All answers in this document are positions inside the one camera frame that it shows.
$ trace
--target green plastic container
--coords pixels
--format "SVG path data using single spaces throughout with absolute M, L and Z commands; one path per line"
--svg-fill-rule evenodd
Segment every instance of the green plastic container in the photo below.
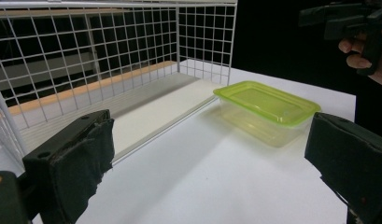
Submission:
M 321 107 L 255 81 L 214 90 L 222 116 L 273 147 L 283 147 L 310 126 Z

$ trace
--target white wire mesh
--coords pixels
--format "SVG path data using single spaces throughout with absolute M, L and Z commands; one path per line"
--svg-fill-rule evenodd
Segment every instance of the white wire mesh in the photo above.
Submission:
M 0 92 L 14 128 L 177 72 L 226 85 L 235 12 L 233 0 L 0 2 Z

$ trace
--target container lid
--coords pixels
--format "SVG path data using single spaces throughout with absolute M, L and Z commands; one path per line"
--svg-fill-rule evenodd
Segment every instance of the container lid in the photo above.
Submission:
M 214 94 L 284 126 L 296 126 L 321 110 L 314 102 L 255 81 L 216 89 Z

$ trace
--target human hand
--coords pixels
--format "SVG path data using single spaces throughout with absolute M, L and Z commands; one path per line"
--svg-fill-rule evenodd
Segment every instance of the human hand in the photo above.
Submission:
M 339 42 L 338 48 L 344 53 L 349 53 L 350 51 L 358 52 L 347 57 L 346 61 L 348 66 L 356 69 L 371 67 L 372 64 L 368 60 L 361 57 L 361 53 L 365 45 L 365 39 L 366 35 L 359 34 L 355 38 L 344 38 Z M 382 55 L 375 73 L 369 77 L 382 85 Z

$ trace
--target white table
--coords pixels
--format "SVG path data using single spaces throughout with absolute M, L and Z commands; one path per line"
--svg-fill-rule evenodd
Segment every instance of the white table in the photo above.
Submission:
M 354 119 L 353 95 L 233 69 L 231 83 L 242 80 Z M 108 171 L 78 223 L 346 223 L 346 206 L 304 158 L 306 140 L 268 147 L 221 119 L 213 101 Z

